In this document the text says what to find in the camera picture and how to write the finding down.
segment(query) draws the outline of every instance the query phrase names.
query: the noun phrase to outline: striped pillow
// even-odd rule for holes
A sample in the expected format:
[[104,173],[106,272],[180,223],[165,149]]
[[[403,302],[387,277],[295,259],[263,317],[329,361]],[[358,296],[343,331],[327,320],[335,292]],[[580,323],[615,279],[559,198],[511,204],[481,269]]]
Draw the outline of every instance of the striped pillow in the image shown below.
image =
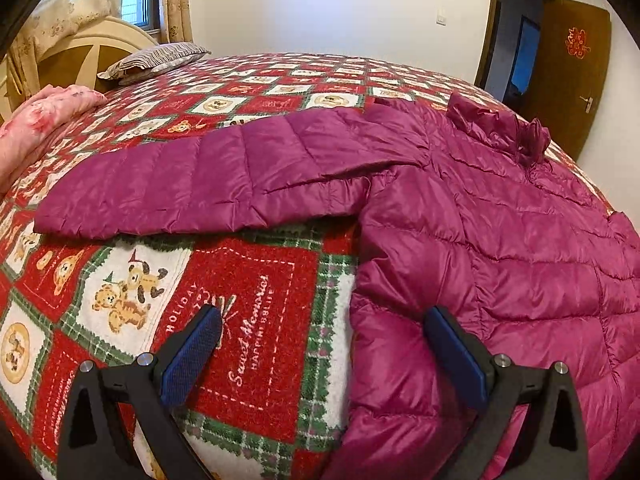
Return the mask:
[[130,54],[120,61],[112,64],[105,72],[100,72],[100,79],[121,79],[126,75],[132,75],[143,70],[154,68],[158,65],[174,61],[194,54],[211,54],[194,43],[167,43],[156,45],[135,54]]
[[122,79],[120,79],[120,81],[118,81],[118,84],[120,86],[128,86],[133,85],[133,83],[140,83],[142,81],[146,81],[147,79],[151,79],[153,77],[166,74],[167,72],[171,72],[171,70],[175,70],[176,68],[180,68],[181,66],[193,63],[194,61],[199,60],[202,56],[204,56],[204,54],[193,54],[192,56],[179,57],[178,59],[174,59],[173,61],[161,63],[158,66],[149,68],[148,70],[138,72],[137,74],[126,75]]

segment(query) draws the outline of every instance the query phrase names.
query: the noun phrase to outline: floral curtain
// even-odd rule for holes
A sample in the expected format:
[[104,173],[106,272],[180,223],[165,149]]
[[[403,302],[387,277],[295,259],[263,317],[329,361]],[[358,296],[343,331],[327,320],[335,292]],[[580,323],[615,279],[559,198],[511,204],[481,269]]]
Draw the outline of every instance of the floral curtain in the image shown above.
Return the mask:
[[160,0],[162,43],[193,41],[189,0]]
[[37,63],[47,50],[93,20],[119,17],[121,6],[122,0],[42,0],[9,48],[13,100],[24,101],[40,90]]

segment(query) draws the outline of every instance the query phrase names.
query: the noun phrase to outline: purple down jacket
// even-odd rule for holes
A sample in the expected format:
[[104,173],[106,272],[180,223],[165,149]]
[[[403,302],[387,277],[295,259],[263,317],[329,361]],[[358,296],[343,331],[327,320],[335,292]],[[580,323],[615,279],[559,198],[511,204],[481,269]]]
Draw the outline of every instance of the purple down jacket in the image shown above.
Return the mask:
[[546,160],[548,144],[537,121],[458,95],[446,116],[403,100],[312,108],[92,156],[53,187],[35,230],[102,239],[357,214],[350,422],[324,478],[429,479],[460,442],[472,414],[420,327],[441,304],[492,353],[567,362],[600,480],[640,427],[640,239]]

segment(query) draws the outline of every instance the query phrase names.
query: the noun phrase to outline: bolt head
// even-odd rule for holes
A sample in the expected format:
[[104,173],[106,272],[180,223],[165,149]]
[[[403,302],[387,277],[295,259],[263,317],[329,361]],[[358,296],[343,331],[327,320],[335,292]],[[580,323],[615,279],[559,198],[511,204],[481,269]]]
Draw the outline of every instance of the bolt head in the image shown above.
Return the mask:
[[140,366],[149,366],[154,361],[154,355],[149,352],[144,352],[140,354],[136,359],[136,362]]
[[494,363],[500,368],[508,368],[513,364],[511,358],[507,354],[496,354],[494,356]]
[[560,375],[565,375],[569,373],[569,367],[566,365],[566,363],[563,363],[562,361],[556,361],[556,363],[554,364],[554,368],[556,372],[558,372]]
[[85,374],[89,371],[91,371],[94,368],[94,362],[87,359],[87,361],[82,361],[80,363],[80,371]]

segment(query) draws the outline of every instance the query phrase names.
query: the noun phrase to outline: wooden door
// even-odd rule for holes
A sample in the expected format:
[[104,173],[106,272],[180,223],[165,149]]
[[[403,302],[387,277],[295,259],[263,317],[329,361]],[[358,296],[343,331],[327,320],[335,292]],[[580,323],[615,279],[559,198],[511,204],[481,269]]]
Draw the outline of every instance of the wooden door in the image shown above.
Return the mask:
[[537,117],[578,158],[598,110],[609,65],[609,13],[573,0],[545,4],[529,87],[519,113]]

